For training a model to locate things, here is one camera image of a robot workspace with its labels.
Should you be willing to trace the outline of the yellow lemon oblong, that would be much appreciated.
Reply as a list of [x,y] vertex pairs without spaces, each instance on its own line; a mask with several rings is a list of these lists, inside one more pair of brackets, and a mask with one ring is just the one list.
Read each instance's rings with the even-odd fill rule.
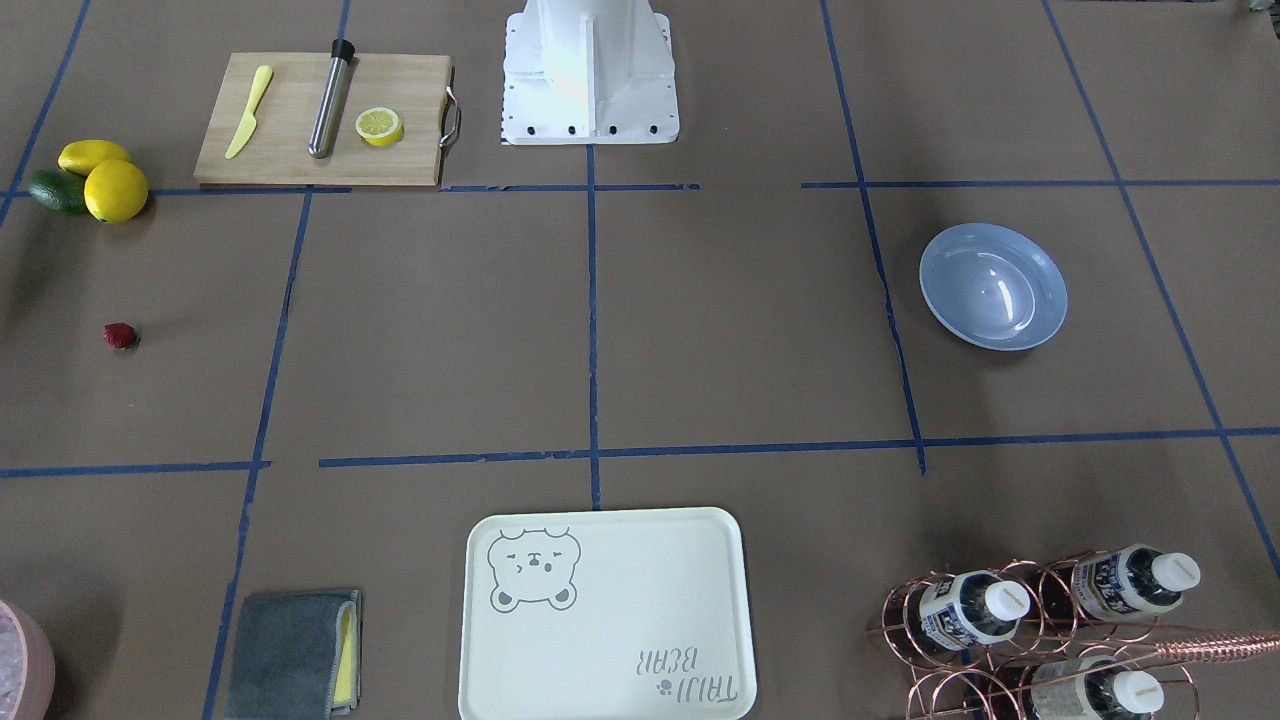
[[113,141],[83,138],[63,147],[58,165],[65,172],[87,178],[95,168],[111,160],[132,161],[132,158],[124,147]]

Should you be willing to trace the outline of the blue plate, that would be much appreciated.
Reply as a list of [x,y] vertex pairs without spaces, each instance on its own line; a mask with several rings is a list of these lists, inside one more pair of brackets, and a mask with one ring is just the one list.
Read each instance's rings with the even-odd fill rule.
[[1051,341],[1066,324],[1070,300],[1055,260],[1023,233],[963,223],[936,234],[918,265],[922,297],[951,334],[997,352]]

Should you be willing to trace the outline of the grey yellow folded cloth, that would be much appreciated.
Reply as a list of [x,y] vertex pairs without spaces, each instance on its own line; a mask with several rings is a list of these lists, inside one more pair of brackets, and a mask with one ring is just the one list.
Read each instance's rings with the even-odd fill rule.
[[242,605],[224,716],[335,719],[361,701],[356,588],[252,594]]

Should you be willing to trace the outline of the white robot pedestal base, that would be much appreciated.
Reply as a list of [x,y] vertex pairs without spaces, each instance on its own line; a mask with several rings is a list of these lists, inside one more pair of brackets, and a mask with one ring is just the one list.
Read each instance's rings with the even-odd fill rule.
[[527,1],[506,18],[500,142],[673,143],[669,18],[648,1]]

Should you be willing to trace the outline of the bottle with white cap lower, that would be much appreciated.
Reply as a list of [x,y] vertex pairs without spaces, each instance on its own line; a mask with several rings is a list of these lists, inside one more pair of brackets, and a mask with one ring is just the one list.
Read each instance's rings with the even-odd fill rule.
[[1043,664],[1030,673],[1030,719],[1151,719],[1165,706],[1164,685],[1106,655]]

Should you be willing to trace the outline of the yellow plastic knife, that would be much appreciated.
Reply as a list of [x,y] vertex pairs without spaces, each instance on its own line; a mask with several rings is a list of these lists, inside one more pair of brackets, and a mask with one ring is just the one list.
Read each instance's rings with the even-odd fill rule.
[[232,140],[224,152],[227,160],[234,159],[248,141],[253,137],[255,131],[259,126],[259,119],[256,111],[268,87],[274,77],[274,69],[270,65],[262,64],[255,69],[252,83],[250,86],[250,92],[244,102],[243,111],[241,113],[238,126],[232,136]]

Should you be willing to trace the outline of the red strawberry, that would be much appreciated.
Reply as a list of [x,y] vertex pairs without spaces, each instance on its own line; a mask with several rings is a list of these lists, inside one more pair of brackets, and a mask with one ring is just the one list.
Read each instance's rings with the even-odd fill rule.
[[124,322],[109,323],[102,328],[104,341],[113,348],[133,348],[140,342],[137,329]]

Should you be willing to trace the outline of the bottle with white cap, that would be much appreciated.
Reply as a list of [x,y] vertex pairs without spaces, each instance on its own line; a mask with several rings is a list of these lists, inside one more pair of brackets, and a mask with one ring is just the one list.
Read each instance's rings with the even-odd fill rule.
[[929,585],[916,605],[916,626],[946,651],[1011,639],[1032,611],[1029,591],[992,571],[968,571]]
[[1126,623],[1171,612],[1201,580],[1201,566],[1190,555],[1132,544],[1076,561],[1069,591],[1084,616]]
[[1030,719],[1151,719],[1165,706],[1164,685],[1106,655],[1043,664],[1030,673]]

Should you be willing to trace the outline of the steel cylinder with black cap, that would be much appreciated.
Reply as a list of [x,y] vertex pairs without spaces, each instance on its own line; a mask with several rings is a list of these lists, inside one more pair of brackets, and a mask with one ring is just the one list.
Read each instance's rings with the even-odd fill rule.
[[355,45],[347,38],[335,38],[332,44],[326,81],[307,146],[312,159],[325,159],[333,152],[340,126],[340,114],[352,81],[353,64]]

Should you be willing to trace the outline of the yellow lemon round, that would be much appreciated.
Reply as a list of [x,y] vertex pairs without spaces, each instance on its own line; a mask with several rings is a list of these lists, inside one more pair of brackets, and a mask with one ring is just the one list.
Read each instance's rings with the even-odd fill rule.
[[97,164],[84,182],[84,205],[99,222],[120,224],[138,215],[148,201],[145,173],[132,161],[109,159]]

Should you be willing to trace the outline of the cream bear tray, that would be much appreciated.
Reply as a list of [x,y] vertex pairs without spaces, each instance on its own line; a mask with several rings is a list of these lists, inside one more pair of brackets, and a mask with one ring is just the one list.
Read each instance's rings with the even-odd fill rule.
[[742,719],[758,679],[723,509],[494,515],[466,544],[463,719]]

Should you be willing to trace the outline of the half lemon slice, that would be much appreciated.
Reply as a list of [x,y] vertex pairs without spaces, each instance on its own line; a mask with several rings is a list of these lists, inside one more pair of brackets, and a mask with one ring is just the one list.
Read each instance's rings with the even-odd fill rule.
[[397,143],[404,135],[401,114],[390,108],[369,108],[355,122],[357,136],[371,147]]

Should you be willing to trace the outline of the pink bowl with ice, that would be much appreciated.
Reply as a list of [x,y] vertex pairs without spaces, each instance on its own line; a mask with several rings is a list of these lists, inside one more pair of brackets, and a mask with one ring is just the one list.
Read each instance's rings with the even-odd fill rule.
[[45,719],[55,684],[55,659],[41,625],[14,603],[1,602],[3,719]]

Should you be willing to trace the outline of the green avocado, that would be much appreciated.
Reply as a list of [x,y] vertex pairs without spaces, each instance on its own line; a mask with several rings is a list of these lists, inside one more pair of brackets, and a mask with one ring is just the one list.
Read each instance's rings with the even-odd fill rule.
[[29,196],[41,206],[68,217],[88,213],[86,178],[67,170],[37,170],[28,182]]

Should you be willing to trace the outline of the wooden cutting board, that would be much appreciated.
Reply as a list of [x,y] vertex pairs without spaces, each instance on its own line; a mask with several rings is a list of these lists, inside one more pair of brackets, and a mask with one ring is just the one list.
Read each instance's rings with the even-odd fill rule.
[[[460,119],[443,55],[358,53],[329,94],[329,53],[234,53],[195,165],[200,184],[435,187]],[[357,118],[388,108],[398,140],[374,146]]]

